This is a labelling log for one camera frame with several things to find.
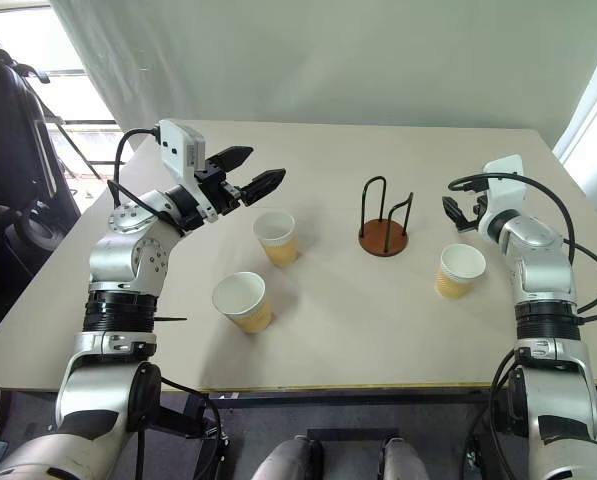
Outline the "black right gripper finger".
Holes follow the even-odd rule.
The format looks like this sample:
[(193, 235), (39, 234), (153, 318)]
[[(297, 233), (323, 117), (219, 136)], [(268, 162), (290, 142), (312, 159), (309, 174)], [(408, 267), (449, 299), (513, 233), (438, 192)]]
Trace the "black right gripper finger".
[(473, 222), (466, 218), (455, 199), (450, 196), (443, 196), (442, 205), (446, 216), (452, 221), (458, 232), (473, 230)]

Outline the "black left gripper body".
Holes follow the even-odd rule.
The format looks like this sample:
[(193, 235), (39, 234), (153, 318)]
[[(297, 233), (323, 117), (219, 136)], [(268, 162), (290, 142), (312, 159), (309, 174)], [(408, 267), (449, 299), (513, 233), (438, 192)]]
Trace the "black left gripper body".
[(226, 172), (217, 160), (207, 159), (205, 169), (197, 170), (194, 173), (194, 179), (205, 198), (205, 203), (202, 204), (198, 194), (193, 194), (198, 203), (196, 209), (201, 218), (227, 215), (240, 206), (240, 190), (227, 182)]

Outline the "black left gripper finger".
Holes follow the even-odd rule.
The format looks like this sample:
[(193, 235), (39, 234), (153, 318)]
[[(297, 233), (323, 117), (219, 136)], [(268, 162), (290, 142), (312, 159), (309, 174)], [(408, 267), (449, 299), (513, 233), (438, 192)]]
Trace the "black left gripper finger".
[(207, 162), (224, 172), (230, 172), (240, 167), (253, 151), (250, 146), (230, 146), (209, 157)]
[(282, 183), (286, 170), (266, 170), (253, 178), (249, 184), (240, 189), (240, 200), (245, 206), (251, 206), (266, 197)]

